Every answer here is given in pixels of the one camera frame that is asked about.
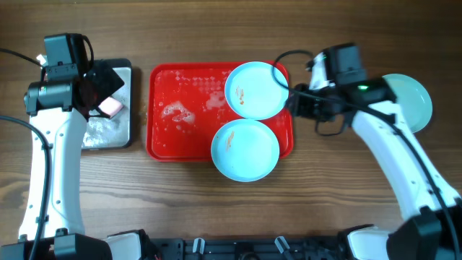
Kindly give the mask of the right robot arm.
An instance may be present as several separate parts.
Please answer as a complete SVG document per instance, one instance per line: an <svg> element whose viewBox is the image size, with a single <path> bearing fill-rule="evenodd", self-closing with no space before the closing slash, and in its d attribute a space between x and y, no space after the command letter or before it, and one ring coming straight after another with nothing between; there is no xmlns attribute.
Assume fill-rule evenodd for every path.
<svg viewBox="0 0 462 260"><path fill-rule="evenodd" d="M398 201L393 232L365 225L339 235L340 259L459 259L461 195L438 173L406 123L392 87L368 78L353 43L310 54L307 84L289 89L287 107L317 124L343 117L368 146Z"/></svg>

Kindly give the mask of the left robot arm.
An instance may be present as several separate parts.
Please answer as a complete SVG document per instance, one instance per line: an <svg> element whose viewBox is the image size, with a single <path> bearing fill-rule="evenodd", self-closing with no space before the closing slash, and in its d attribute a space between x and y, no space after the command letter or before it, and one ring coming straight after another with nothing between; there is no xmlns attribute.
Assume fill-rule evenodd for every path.
<svg viewBox="0 0 462 260"><path fill-rule="evenodd" d="M18 241L2 259L159 259L144 230L105 239L84 233L79 200L82 143L91 111L123 85L109 62L94 58L87 36L49 35L40 81L24 96L28 121L2 116L32 132L27 209Z"/></svg>

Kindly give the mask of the light blue plate bottom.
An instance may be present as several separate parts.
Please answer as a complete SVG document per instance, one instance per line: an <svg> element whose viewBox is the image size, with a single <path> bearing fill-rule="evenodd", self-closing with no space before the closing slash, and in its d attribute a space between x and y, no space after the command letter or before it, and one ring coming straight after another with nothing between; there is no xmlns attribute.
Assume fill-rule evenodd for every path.
<svg viewBox="0 0 462 260"><path fill-rule="evenodd" d="M275 133L260 121L238 119L222 126L211 143L212 161L225 177L254 182L266 177L279 161Z"/></svg>

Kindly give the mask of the pink sponge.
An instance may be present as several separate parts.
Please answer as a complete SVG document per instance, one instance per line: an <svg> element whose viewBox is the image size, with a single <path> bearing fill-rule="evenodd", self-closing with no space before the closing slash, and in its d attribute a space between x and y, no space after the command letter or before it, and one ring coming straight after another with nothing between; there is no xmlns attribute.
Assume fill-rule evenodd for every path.
<svg viewBox="0 0 462 260"><path fill-rule="evenodd" d="M114 117L123 108L123 104L113 97L108 97L98 106L99 113L108 118Z"/></svg>

